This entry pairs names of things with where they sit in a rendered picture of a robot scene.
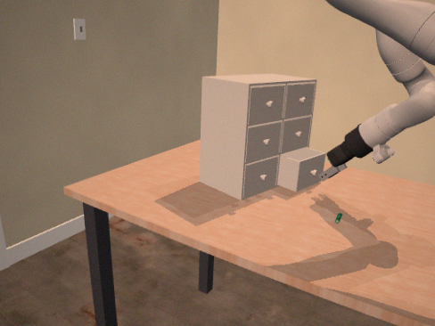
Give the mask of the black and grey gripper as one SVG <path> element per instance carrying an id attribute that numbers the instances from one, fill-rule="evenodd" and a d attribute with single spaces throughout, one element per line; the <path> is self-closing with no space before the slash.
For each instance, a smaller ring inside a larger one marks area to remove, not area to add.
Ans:
<path id="1" fill-rule="evenodd" d="M 373 151 L 373 159 L 381 164 L 394 155 L 395 150 L 386 144 L 390 140 L 375 122 L 375 116 L 369 118 L 345 135 L 344 142 L 326 153 L 332 165 L 319 174 L 321 181 L 331 178 L 347 168 L 346 162 L 354 157 L 363 158 Z"/>

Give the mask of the grey drawer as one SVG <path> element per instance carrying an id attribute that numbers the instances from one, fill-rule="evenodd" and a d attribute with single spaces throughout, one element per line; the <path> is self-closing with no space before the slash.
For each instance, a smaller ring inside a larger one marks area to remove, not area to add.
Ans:
<path id="1" fill-rule="evenodd" d="M 281 152 L 308 145 L 310 121 L 310 116 L 285 119 L 283 122 Z"/>
<path id="2" fill-rule="evenodd" d="M 281 154 L 277 185 L 298 192 L 321 182 L 325 154 L 306 147 Z"/>
<path id="3" fill-rule="evenodd" d="M 283 118 L 284 90 L 284 85 L 251 86 L 248 124 Z"/>
<path id="4" fill-rule="evenodd" d="M 282 122 L 270 123 L 248 126 L 245 162 L 279 153 Z"/>
<path id="5" fill-rule="evenodd" d="M 275 186 L 278 156 L 245 165 L 243 197 Z"/>
<path id="6" fill-rule="evenodd" d="M 308 83 L 287 84 L 285 118 L 312 113 L 315 83 Z"/>

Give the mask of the small beige chest of drawers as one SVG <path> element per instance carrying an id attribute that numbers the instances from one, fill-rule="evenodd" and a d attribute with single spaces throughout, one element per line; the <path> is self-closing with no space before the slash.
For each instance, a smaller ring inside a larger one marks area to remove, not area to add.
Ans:
<path id="1" fill-rule="evenodd" d="M 305 79 L 278 74 L 252 74 L 202 77 L 201 89 L 201 149 L 200 182 L 224 192 L 238 200 L 271 190 L 277 185 L 280 154 L 309 148 L 317 79 Z M 315 83 L 312 113 L 284 117 L 287 84 Z M 283 118 L 248 124 L 250 107 L 250 87 L 264 85 L 284 85 Z M 281 152 L 283 121 L 304 116 L 311 117 L 308 145 Z M 279 153 L 246 160 L 248 126 L 270 122 L 282 122 Z M 262 159 L 278 156 L 275 186 L 264 191 L 243 197 L 245 165 Z"/>

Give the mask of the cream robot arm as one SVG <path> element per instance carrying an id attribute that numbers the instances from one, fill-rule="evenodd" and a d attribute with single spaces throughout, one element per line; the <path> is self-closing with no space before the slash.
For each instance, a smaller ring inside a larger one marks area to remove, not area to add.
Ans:
<path id="1" fill-rule="evenodd" d="M 435 77 L 423 60 L 435 66 L 435 4 L 410 0 L 326 2 L 375 28 L 382 60 L 410 94 L 404 102 L 391 104 L 375 115 L 380 130 L 392 138 L 433 118 Z"/>

